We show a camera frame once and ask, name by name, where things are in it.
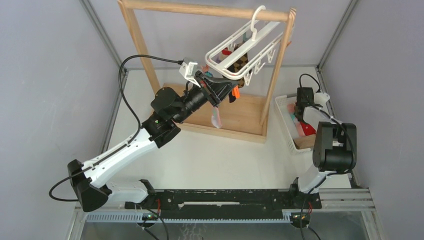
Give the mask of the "pink sock with green patch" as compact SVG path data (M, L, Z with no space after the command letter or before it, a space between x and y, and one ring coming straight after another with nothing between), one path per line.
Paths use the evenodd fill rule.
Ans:
M211 123L217 129L220 129L223 126L218 107L214 107L212 109Z

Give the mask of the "white perforated plastic basket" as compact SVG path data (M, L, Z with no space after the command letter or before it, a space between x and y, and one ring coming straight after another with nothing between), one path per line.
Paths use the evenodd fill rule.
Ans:
M304 133L300 124L300 121L296 117L291 117L287 110L287 105L296 103L297 98L295 96L288 97L287 95L277 96L274 99L274 111L283 132L283 136L288 145L292 155L299 155L311 152L313 148L296 149L293 139L304 137Z

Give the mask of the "white plastic clip hanger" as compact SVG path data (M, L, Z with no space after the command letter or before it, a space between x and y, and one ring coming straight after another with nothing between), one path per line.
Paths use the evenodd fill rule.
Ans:
M266 63L275 61L275 69L281 66L292 38L296 15L297 9L294 7L288 12L272 12L260 5L247 15L249 21L246 24L206 53L205 63L230 80L244 79L248 86L252 75L258 74ZM248 63L240 70L229 70L236 61L267 40L281 24L285 24L284 30L264 44L248 59Z

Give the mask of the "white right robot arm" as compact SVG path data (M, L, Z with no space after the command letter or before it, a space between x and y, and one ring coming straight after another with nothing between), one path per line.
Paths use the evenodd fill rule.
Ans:
M331 176L348 174L357 164L357 126L325 110L329 100L327 93L315 92L311 87L297 89L294 115L315 130L315 140L313 165L294 180L297 189L289 194L289 203L295 208L307 204L309 195L318 193Z

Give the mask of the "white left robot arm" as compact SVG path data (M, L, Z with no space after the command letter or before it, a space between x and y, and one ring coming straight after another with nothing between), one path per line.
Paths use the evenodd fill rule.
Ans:
M90 160L75 159L67 165L82 210L89 213L115 202L132 202L145 209L153 207L157 196L148 180L119 184L110 179L141 156L169 143L181 132L179 124L207 103L217 107L237 86L237 80L209 77L198 70L193 87L182 95L171 87L159 89L150 104L152 114L139 122L127 139Z

